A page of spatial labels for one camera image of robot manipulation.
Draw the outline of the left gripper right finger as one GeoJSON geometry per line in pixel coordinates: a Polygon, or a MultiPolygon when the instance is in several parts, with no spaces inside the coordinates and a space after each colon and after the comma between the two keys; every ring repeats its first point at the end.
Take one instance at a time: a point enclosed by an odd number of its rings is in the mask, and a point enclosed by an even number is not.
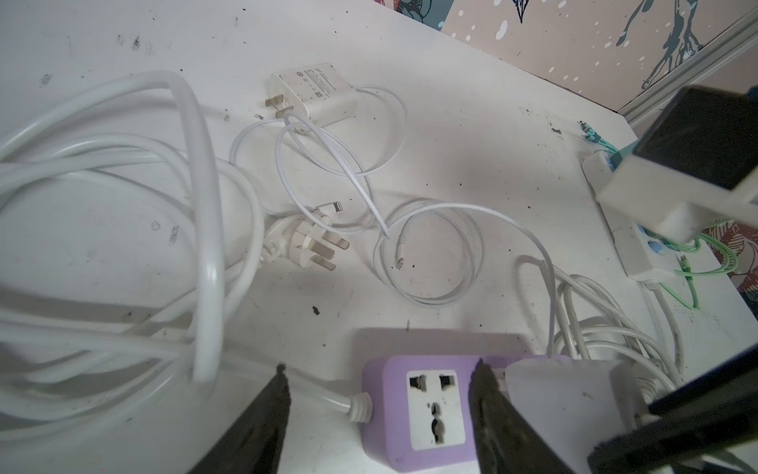
{"type": "Polygon", "coordinates": [[[492,368],[478,361],[469,385],[475,449],[482,473],[570,473],[499,390],[492,368]]]}

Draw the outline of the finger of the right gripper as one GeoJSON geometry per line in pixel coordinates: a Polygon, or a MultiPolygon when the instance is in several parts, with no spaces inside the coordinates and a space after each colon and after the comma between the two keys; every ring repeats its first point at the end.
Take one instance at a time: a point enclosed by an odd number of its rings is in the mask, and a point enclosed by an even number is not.
{"type": "Polygon", "coordinates": [[[653,422],[604,442],[593,473],[647,473],[757,440],[757,348],[743,351],[649,405],[653,422]]]}

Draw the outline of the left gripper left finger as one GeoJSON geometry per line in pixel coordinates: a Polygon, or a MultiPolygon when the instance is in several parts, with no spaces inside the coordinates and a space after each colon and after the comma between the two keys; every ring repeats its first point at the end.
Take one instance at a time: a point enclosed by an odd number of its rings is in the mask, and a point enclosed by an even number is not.
{"type": "Polygon", "coordinates": [[[285,365],[189,473],[278,473],[291,408],[285,365]]]}

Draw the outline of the white charger adapter with cable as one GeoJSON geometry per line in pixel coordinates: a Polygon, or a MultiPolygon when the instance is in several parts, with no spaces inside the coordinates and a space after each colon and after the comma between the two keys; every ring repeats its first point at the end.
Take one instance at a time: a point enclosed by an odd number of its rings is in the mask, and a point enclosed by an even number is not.
{"type": "Polygon", "coordinates": [[[483,343],[475,334],[443,330],[403,336],[397,349],[386,349],[373,359],[412,355],[519,357],[507,367],[505,378],[520,385],[507,396],[574,473],[588,472],[592,450],[635,430],[637,416],[647,411],[631,365],[619,359],[521,354],[503,339],[483,343]]]}

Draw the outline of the purple power strip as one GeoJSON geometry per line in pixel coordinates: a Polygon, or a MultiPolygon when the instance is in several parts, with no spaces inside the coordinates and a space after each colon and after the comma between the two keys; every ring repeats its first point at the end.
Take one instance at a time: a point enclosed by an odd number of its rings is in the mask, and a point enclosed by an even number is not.
{"type": "Polygon", "coordinates": [[[489,365],[499,390],[519,387],[505,378],[512,355],[395,355],[369,361],[362,390],[372,404],[362,427],[366,454],[409,473],[469,462],[479,468],[469,408],[469,385],[478,363],[489,365]]]}

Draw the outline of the white blue power strip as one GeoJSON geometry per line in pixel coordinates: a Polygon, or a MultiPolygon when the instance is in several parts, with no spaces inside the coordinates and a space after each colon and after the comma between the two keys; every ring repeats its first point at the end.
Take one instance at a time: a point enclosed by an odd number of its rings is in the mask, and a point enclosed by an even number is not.
{"type": "Polygon", "coordinates": [[[684,339],[663,286],[679,260],[630,217],[607,205],[600,210],[626,276],[641,288],[651,313],[667,324],[673,348],[643,332],[602,284],[554,268],[557,307],[547,354],[579,361],[589,361],[599,351],[623,357],[631,361],[647,401],[653,401],[685,382],[684,339]]]}

